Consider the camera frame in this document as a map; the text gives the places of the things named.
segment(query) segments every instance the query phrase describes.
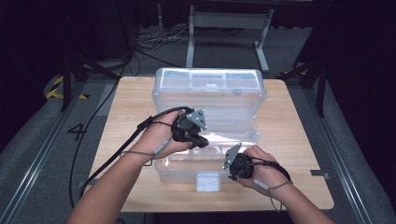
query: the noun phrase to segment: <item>plastic storage box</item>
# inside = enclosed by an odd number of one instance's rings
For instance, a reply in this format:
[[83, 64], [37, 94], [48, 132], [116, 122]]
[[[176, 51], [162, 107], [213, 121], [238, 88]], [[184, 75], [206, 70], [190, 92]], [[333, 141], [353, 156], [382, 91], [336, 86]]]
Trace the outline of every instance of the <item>plastic storage box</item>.
[[161, 68], [157, 70], [152, 98], [158, 112], [177, 106], [203, 109], [207, 129], [200, 135], [204, 148], [189, 149], [155, 161], [166, 183], [195, 183], [198, 174], [219, 174], [228, 149], [242, 143], [241, 151], [260, 138], [256, 111], [267, 97], [262, 73], [253, 69]]

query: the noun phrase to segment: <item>yellow and black caution tape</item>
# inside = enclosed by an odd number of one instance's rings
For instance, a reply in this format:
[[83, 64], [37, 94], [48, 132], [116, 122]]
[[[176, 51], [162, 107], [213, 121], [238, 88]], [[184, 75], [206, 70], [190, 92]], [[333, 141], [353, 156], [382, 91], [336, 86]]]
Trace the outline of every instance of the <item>yellow and black caution tape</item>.
[[[59, 98], [63, 99], [64, 95], [62, 93], [57, 93], [59, 85], [61, 85], [62, 81], [64, 80], [64, 76], [59, 75], [58, 78], [53, 82], [52, 87], [47, 94], [47, 98]], [[89, 94], [81, 94], [78, 99], [80, 100], [88, 100], [90, 98]]]

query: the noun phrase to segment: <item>person's right arm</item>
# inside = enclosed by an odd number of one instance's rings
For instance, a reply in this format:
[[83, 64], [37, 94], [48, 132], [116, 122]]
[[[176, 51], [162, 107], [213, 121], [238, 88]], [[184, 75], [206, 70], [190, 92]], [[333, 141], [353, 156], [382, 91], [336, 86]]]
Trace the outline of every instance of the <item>person's right arm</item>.
[[[244, 151], [250, 158], [260, 158], [265, 161], [276, 161], [270, 153], [263, 151], [260, 147], [250, 147]], [[250, 179], [238, 179], [242, 186], [255, 189], [259, 193], [269, 196], [269, 192], [256, 185], [253, 179], [257, 179], [267, 185], [269, 188], [279, 186], [288, 182], [288, 179], [277, 169], [270, 166], [256, 165], [254, 167], [253, 177]], [[285, 205], [288, 213], [294, 223], [333, 223], [320, 209], [318, 209], [308, 198], [305, 197], [292, 184], [286, 184], [277, 189], [271, 190], [271, 197]]]

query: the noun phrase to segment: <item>forearm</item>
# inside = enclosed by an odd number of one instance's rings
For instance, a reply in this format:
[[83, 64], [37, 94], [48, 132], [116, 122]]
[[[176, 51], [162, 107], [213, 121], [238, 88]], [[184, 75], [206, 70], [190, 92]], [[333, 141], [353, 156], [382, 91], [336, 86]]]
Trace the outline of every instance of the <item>forearm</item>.
[[143, 167], [144, 156], [125, 154], [85, 193], [68, 223], [115, 223]]
[[333, 223], [294, 186], [285, 186], [282, 190], [284, 193], [280, 201], [288, 209], [294, 223]]

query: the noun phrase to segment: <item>light wood tabletop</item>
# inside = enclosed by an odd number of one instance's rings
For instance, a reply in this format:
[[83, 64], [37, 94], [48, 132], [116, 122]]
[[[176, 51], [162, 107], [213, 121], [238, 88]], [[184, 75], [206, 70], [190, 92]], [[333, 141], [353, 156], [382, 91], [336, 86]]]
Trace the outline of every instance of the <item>light wood tabletop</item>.
[[[123, 77], [117, 88], [91, 174], [131, 136], [137, 124], [154, 116], [151, 92], [155, 77]], [[312, 147], [285, 83], [265, 79], [268, 97], [256, 113], [258, 146], [273, 154], [294, 185], [320, 209], [333, 207]], [[221, 183], [219, 192], [197, 192], [195, 184], [165, 184], [154, 166], [144, 167], [122, 212], [206, 212], [274, 210], [270, 199], [238, 183]]]

